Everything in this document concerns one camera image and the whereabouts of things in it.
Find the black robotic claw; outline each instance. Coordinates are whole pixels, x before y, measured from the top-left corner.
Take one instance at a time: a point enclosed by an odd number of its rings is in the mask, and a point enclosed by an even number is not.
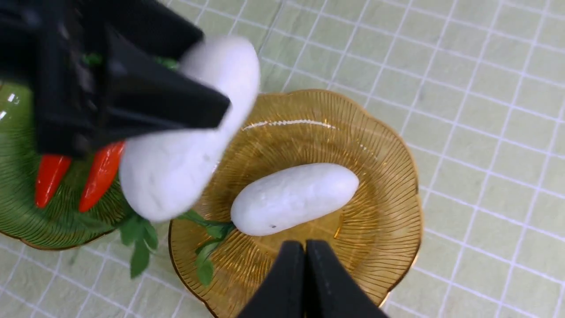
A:
[[[215,128],[221,93],[158,64],[202,31],[156,0],[0,1],[0,78],[34,92],[37,149],[83,156],[128,137]],[[97,54],[101,63],[83,61]]]
[[[387,318],[322,240],[308,240],[306,253],[299,242],[282,244],[267,278],[239,318],[266,316]]]

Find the fluted plate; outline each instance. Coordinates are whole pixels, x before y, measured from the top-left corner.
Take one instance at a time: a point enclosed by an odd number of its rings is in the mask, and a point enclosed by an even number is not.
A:
[[[0,86],[0,233],[41,250],[78,247],[107,234],[123,218],[117,179],[98,204],[79,213],[92,158],[74,161],[47,207],[35,206],[41,157],[35,150],[32,107],[27,87]]]
[[[315,162],[349,168],[360,180],[353,199],[320,219],[266,237],[234,231],[212,254],[214,278],[199,283],[194,250],[209,239],[185,220],[170,225],[173,264],[186,287],[221,318],[236,317],[270,270],[285,240],[323,239],[376,303],[415,261],[423,231],[418,174],[406,144],[352,100],[324,90],[259,96],[194,209],[229,221],[249,183]]]

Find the green glass plate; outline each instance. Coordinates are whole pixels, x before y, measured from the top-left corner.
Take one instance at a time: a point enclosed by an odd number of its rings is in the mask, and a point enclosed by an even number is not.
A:
[[[35,206],[33,94],[0,83],[0,233],[42,250],[65,250],[112,232],[124,218],[118,179],[91,210],[78,211],[92,158],[74,161],[45,209]]]

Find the white oval object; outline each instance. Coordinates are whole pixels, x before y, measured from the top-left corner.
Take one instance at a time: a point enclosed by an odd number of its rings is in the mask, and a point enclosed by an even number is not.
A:
[[[121,188],[133,210],[154,222],[177,217],[199,199],[259,93],[259,59],[242,37],[195,45],[182,57],[179,72],[226,95],[231,104],[217,129],[159,132],[126,141]]]
[[[340,165],[288,168],[246,186],[232,204],[232,222],[247,235],[274,234],[342,208],[358,186],[359,178]]]

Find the red chili pepper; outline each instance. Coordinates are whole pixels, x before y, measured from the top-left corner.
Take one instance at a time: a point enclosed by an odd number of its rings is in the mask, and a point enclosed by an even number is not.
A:
[[[41,157],[39,173],[36,180],[36,206],[43,209],[51,200],[67,170],[72,159],[64,156],[46,154]]]
[[[80,198],[79,211],[90,210],[100,198],[108,191],[120,165],[121,151],[124,142],[106,146],[94,155],[90,174]]]

